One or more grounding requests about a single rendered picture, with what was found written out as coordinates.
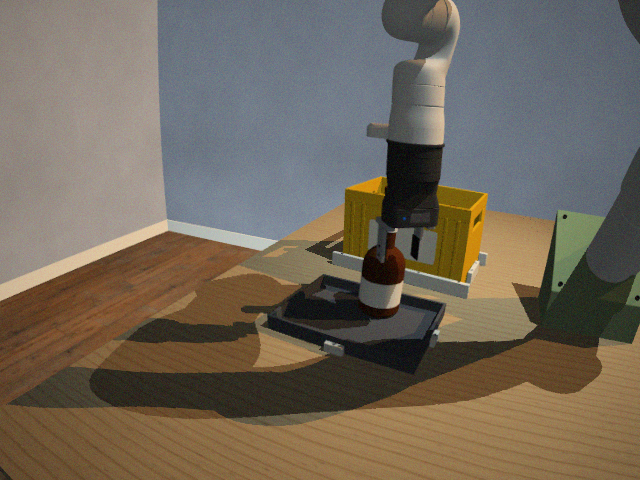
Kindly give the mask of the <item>yellow crate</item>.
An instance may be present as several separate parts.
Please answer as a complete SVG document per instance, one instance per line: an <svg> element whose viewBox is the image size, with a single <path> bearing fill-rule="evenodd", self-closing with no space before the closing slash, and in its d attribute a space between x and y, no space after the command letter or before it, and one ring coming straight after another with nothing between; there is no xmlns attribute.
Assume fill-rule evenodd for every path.
<svg viewBox="0 0 640 480"><path fill-rule="evenodd" d="M378 177L345 189L343 253L364 258L377 245L376 217L381 216L385 186L387 177ZM424 227L421 260L410 255L414 228L398 228L395 247L404 255L406 269L466 283L478 261L488 194L438 185L436 195L438 224L432 230Z"/></svg>

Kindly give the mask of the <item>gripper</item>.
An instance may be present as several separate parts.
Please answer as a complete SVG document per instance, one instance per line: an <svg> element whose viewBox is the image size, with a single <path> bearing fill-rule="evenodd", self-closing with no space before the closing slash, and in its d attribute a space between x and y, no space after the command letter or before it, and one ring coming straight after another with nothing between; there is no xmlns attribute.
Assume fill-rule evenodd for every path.
<svg viewBox="0 0 640 480"><path fill-rule="evenodd" d="M411 256L421 260L424 227L432 230L438 224L444 108L393 103L389 124L370 123L366 136L388 143L388 189L381 216L376 217L376 258L386 263L387 232L414 228Z"/></svg>

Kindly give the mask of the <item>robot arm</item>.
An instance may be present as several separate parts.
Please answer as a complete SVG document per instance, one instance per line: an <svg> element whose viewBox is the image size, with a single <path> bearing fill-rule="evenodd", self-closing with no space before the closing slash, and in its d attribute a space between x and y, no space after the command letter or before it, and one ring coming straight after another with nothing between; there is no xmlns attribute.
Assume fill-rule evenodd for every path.
<svg viewBox="0 0 640 480"><path fill-rule="evenodd" d="M618 2L627 27L640 44L640 0ZM419 43L413 60L394 67L392 103L444 107L445 78L460 31L453 1L385 0L382 24L390 36ZM640 147L587 249L586 260L591 271L606 282L622 282L640 271Z"/></svg>

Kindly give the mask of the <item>brown glass bottle with white label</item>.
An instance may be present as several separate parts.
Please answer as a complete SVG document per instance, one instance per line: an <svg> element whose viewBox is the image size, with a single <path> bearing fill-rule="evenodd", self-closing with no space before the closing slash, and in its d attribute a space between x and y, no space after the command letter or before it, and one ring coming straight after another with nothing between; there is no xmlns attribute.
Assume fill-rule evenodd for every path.
<svg viewBox="0 0 640 480"><path fill-rule="evenodd" d="M371 317L387 318L399 310L406 262L395 247L397 231L387 232L386 263L376 258L377 245L363 259L358 307Z"/></svg>

